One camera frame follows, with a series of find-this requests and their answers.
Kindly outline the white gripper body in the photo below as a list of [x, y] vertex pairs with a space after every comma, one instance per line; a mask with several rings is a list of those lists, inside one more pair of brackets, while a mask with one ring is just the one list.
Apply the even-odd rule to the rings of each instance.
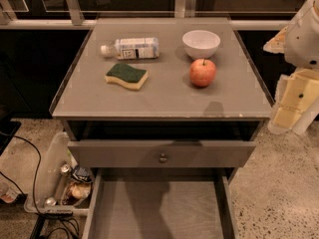
[[300, 69], [288, 78], [279, 106], [285, 112], [303, 115], [318, 97], [319, 72]]

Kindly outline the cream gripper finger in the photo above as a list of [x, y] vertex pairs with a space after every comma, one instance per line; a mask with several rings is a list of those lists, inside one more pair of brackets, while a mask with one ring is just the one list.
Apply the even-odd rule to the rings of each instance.
[[287, 26], [282, 28], [273, 38], [266, 42], [263, 50], [272, 54], [283, 54]]
[[285, 133], [296, 125], [301, 114], [297, 111], [286, 110], [279, 106], [274, 106], [270, 115], [267, 128], [275, 134]]

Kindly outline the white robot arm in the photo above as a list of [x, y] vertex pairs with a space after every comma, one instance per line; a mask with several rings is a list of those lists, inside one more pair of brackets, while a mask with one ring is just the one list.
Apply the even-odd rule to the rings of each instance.
[[282, 53], [296, 67], [279, 78], [267, 127], [276, 134], [302, 134], [319, 114], [319, 0], [307, 0], [263, 50]]

